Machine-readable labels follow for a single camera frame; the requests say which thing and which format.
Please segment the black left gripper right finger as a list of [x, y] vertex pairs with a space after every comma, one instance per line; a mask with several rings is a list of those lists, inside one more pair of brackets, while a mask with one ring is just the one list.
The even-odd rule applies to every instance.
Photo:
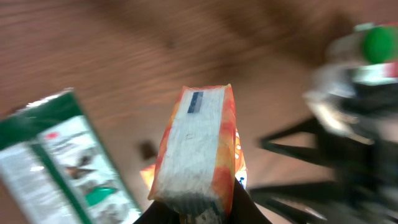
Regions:
[[234, 180], [233, 204], [227, 224], [272, 224], [256, 207], [237, 179]]

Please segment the mint green wipes pack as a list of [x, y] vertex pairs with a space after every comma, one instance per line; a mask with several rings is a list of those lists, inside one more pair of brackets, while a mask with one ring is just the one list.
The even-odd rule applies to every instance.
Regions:
[[380, 85], [387, 83], [385, 66], [386, 63], [375, 65], [328, 63], [314, 72], [312, 86], [317, 90], [332, 92], [352, 91], [355, 83]]

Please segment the orange tissue pack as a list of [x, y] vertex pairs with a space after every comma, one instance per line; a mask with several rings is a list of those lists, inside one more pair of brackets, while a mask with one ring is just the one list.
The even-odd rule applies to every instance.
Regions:
[[162, 137], [150, 200], [184, 215], [225, 219], [235, 181], [236, 111], [231, 85], [183, 87]]
[[[235, 178], [242, 185], [243, 189], [246, 189], [246, 184], [248, 180], [248, 169], [246, 167], [246, 162], [244, 160], [243, 150], [241, 149], [241, 143], [239, 138], [238, 130], [236, 129], [235, 137]], [[152, 183], [154, 181], [155, 165], [152, 164], [145, 169], [140, 171], [140, 175], [148, 190], [151, 189]]]

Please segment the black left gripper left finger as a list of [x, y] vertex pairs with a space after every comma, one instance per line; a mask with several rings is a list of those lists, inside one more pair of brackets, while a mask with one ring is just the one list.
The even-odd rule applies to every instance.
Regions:
[[180, 215], [164, 203], [154, 201], [134, 224], [180, 224]]

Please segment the green-lid seasoning jar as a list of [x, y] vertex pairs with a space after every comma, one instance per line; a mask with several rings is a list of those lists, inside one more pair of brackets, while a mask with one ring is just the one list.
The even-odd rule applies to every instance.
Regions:
[[397, 26], [365, 23], [333, 40], [326, 49], [332, 63], [375, 65], [397, 60]]

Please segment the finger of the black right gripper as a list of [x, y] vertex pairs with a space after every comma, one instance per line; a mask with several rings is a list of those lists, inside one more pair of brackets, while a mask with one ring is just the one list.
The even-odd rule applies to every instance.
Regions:
[[249, 194], [254, 202], [294, 224], [326, 223], [347, 202], [336, 182], [262, 186]]
[[[281, 139], [298, 133], [311, 134], [313, 147], [288, 146], [273, 143], [273, 140]], [[316, 117], [309, 117], [287, 129], [263, 136], [259, 139], [259, 146], [270, 152], [282, 154], [301, 161], [309, 162], [318, 166], [330, 167], [333, 160], [330, 135], [325, 131]]]

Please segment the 3M comfort grip gloves pack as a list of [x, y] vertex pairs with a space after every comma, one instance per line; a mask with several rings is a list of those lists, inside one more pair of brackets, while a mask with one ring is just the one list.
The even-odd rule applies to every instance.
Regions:
[[71, 88], [1, 120], [1, 180], [30, 223], [132, 224], [142, 214]]

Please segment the red coffee stick sachet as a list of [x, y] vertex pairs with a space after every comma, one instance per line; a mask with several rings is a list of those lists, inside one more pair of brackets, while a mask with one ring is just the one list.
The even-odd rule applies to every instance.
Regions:
[[397, 78], [398, 77], [398, 62], [393, 61], [391, 63], [387, 63], [384, 70], [385, 70], [385, 77]]

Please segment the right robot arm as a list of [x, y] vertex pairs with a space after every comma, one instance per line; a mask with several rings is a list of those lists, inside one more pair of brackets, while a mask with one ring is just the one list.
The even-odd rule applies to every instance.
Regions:
[[386, 91], [344, 103], [354, 112], [351, 136], [326, 130], [316, 116], [285, 130], [263, 136], [262, 149], [333, 170], [334, 179], [251, 189], [251, 198], [292, 223], [320, 223], [336, 216], [363, 223], [397, 223], [397, 143], [376, 126], [370, 103], [391, 105]]

